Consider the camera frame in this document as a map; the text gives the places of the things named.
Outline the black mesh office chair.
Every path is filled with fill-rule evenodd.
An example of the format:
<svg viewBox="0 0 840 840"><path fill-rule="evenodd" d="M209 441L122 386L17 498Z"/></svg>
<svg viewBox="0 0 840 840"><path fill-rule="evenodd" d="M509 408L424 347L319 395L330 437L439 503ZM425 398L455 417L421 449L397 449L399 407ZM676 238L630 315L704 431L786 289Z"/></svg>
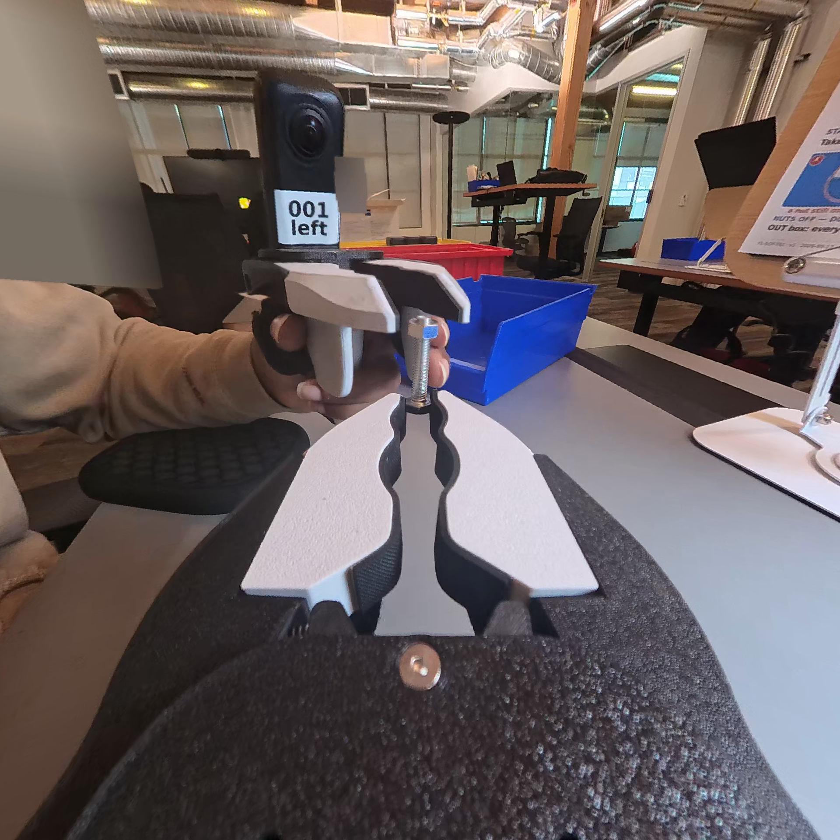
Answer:
<svg viewBox="0 0 840 840"><path fill-rule="evenodd" d="M141 191L161 270L156 318L190 333L221 329L242 301L242 264L268 246L259 158L247 150L165 156L173 192Z"/></svg>

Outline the black computer monitor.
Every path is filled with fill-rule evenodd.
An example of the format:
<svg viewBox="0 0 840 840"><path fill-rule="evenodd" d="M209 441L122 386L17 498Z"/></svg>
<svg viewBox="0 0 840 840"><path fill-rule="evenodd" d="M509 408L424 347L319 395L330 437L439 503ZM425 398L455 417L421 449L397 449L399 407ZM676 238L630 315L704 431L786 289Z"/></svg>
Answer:
<svg viewBox="0 0 840 840"><path fill-rule="evenodd" d="M775 143L775 117L700 134L695 146L709 190L753 185Z"/></svg>

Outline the person's torso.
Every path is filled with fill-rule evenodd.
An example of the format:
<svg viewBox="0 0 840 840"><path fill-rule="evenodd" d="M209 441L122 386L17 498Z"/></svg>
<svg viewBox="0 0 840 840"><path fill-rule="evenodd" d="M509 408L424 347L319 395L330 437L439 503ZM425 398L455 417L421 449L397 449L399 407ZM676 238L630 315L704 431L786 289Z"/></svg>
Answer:
<svg viewBox="0 0 840 840"><path fill-rule="evenodd" d="M55 546L29 528L14 478L1 457L1 632L8 630L24 600L60 557Z"/></svg>

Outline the red plastic bin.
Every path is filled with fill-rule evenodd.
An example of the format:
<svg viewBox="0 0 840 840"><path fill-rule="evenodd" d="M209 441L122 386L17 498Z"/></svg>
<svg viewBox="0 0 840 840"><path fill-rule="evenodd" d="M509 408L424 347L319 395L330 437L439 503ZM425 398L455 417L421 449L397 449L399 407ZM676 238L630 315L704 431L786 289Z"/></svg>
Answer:
<svg viewBox="0 0 840 840"><path fill-rule="evenodd" d="M474 244L466 241L463 245L451 245L442 248L394 248L381 251L384 259L410 259L440 265L456 280L481 276L502 276L505 260L513 255L510 248L493 247L488 244Z"/></svg>

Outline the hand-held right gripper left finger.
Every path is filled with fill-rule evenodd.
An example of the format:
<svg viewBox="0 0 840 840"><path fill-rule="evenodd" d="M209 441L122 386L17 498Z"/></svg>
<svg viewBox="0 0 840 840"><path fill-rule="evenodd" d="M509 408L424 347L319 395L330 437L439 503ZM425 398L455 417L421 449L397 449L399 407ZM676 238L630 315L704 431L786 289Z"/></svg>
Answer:
<svg viewBox="0 0 840 840"><path fill-rule="evenodd" d="M404 399L392 393L310 447L242 580L248 595L338 602L368 611L394 586L393 486L400 474Z"/></svg>

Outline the wooden standing desk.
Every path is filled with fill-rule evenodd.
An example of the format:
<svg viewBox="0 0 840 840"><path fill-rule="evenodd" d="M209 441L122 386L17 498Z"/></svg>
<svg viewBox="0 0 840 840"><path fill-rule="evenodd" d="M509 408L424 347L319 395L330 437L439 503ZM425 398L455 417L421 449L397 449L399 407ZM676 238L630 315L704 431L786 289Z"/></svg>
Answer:
<svg viewBox="0 0 840 840"><path fill-rule="evenodd" d="M591 183L526 183L515 185L500 185L475 192L464 192L463 196L471 199L473 207L493 207L490 231L490 246L498 247L501 208L506 205L518 204L531 197L545 197L547 205L542 220L542 232L539 235L539 257L546 259L550 253L553 231L554 206L557 198L570 196L575 193L595 189Z"/></svg>

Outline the wooden office desk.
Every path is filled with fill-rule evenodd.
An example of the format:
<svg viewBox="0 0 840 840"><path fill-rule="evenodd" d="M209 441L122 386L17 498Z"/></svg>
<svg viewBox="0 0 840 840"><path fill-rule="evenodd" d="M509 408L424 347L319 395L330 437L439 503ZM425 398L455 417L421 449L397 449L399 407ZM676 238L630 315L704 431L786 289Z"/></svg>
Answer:
<svg viewBox="0 0 840 840"><path fill-rule="evenodd" d="M616 272L617 286L639 296L633 332L647 337L661 301L678 301L695 307L713 307L760 319L777 329L804 324L830 326L835 300L811 291L757 287L739 279L719 260L608 258L599 270Z"/></svg>

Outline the black floor lamp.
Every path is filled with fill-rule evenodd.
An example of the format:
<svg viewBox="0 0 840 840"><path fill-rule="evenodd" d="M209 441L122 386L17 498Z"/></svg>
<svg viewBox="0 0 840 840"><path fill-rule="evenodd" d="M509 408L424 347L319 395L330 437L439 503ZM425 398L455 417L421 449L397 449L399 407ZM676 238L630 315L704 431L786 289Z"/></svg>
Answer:
<svg viewBox="0 0 840 840"><path fill-rule="evenodd" d="M457 110L443 110L433 114L437 125L447 128L447 186L446 186L446 238L452 237L455 128L469 121L469 113Z"/></svg>

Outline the white document stand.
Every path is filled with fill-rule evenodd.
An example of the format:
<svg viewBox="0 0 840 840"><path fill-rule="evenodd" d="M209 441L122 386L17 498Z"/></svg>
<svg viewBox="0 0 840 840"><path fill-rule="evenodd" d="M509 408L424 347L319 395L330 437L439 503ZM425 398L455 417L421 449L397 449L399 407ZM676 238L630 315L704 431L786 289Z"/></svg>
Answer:
<svg viewBox="0 0 840 840"><path fill-rule="evenodd" d="M815 75L749 195L760 212L831 103L838 107L838 64L833 61ZM735 416L695 428L693 438L711 454L838 518L839 423L830 408L839 364L838 246L795 257L749 255L741 246L731 243L727 248L728 266L739 279L835 300L835 319L802 410L772 407Z"/></svg>

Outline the black wrist rest pad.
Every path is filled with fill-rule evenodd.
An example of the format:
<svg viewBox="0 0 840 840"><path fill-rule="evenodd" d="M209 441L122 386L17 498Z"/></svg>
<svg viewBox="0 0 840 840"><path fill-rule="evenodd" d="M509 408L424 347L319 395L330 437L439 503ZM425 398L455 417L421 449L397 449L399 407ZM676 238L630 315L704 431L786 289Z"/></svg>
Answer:
<svg viewBox="0 0 840 840"><path fill-rule="evenodd" d="M187 515L229 513L310 445L296 423L262 418L225 427L135 434L81 469L81 490L113 505Z"/></svg>

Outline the person's left hand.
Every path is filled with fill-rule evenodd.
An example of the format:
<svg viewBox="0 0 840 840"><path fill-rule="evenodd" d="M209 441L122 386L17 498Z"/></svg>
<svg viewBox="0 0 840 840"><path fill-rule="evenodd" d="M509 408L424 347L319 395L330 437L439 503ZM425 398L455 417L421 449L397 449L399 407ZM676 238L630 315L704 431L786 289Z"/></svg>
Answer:
<svg viewBox="0 0 840 840"><path fill-rule="evenodd" d="M429 387L438 389L446 384L449 376L449 328L445 319L433 317L433 320L437 323L438 332L430 343L427 383ZM270 333L279 349L288 352L306 349L307 324L298 315L276 318ZM319 413L337 423L383 396L396 392L401 383L395 350L388 336L368 332L363 347L360 366L353 375L353 390L345 397L327 393L319 381L306 375L285 375L274 371L255 339L251 343L250 359L259 383L276 403L284 406L281 410Z"/></svg>

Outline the blue plastic bin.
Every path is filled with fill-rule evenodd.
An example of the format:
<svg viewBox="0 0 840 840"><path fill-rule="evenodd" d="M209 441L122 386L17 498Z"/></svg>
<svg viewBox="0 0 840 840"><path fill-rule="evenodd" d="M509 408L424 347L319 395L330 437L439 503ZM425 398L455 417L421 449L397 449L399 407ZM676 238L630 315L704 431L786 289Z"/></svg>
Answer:
<svg viewBox="0 0 840 840"><path fill-rule="evenodd" d="M589 284L482 275L456 280L466 323L449 320L444 389L482 406L571 352L594 293Z"/></svg>
<svg viewBox="0 0 840 840"><path fill-rule="evenodd" d="M726 240L702 239L697 237L665 238L661 245L660 258L686 263L703 264L707 261L723 260Z"/></svg>

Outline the steel hex bolt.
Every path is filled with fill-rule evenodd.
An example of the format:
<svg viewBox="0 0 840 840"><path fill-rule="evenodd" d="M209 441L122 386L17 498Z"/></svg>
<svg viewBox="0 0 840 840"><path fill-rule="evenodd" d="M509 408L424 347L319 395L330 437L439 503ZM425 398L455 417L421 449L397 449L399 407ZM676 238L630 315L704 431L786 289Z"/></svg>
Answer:
<svg viewBox="0 0 840 840"><path fill-rule="evenodd" d="M412 413L426 413L431 405L428 371L432 340L418 340L402 336L406 372L411 383L411 395L406 409Z"/></svg>

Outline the person's left forearm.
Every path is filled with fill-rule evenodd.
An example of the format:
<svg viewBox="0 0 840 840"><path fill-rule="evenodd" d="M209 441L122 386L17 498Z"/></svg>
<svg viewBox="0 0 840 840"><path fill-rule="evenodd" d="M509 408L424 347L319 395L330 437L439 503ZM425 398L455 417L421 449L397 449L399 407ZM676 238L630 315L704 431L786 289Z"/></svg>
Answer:
<svg viewBox="0 0 840 840"><path fill-rule="evenodd" d="M252 342L121 320L67 284L2 280L2 430L63 427L94 443L268 417L285 407L259 382Z"/></svg>

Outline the printed instruction sheet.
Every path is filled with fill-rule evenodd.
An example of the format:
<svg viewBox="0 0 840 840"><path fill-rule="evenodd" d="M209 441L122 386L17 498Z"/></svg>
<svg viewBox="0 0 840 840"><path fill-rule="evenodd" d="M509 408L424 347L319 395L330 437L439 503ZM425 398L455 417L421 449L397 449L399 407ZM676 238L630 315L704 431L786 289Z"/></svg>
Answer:
<svg viewBox="0 0 840 840"><path fill-rule="evenodd" d="M838 246L839 111L831 103L784 171L740 251L808 256Z"/></svg>

